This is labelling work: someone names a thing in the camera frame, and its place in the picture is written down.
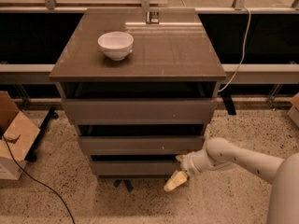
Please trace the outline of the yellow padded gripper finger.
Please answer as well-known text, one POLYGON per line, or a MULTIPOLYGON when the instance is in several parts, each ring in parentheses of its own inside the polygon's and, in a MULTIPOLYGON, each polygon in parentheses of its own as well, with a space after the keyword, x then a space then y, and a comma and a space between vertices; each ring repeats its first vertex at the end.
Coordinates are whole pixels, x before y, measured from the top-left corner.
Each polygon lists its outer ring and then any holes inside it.
POLYGON ((164 190, 170 192, 188 180, 188 175, 183 171, 175 171, 164 185, 164 190))

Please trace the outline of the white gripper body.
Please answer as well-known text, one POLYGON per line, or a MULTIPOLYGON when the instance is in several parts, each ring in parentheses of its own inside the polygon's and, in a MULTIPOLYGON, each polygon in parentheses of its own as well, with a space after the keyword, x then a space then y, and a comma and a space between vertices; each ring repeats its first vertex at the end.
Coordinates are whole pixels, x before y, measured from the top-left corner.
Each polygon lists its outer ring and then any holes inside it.
POLYGON ((194 152, 183 155, 180 161, 180 168, 188 176, 200 175, 201 171, 195 165, 196 155, 194 152))

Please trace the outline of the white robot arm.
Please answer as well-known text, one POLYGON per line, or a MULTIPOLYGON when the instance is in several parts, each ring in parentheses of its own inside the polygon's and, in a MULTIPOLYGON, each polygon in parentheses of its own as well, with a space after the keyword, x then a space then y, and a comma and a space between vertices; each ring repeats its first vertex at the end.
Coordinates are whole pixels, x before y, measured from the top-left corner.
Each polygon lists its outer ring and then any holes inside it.
POLYGON ((177 155, 180 169, 164 185, 169 192, 185 183, 189 177, 206 171, 223 171, 234 164, 269 183, 271 195, 266 224, 299 224, 299 154, 286 159, 235 146, 214 137, 206 147, 185 155, 177 155))

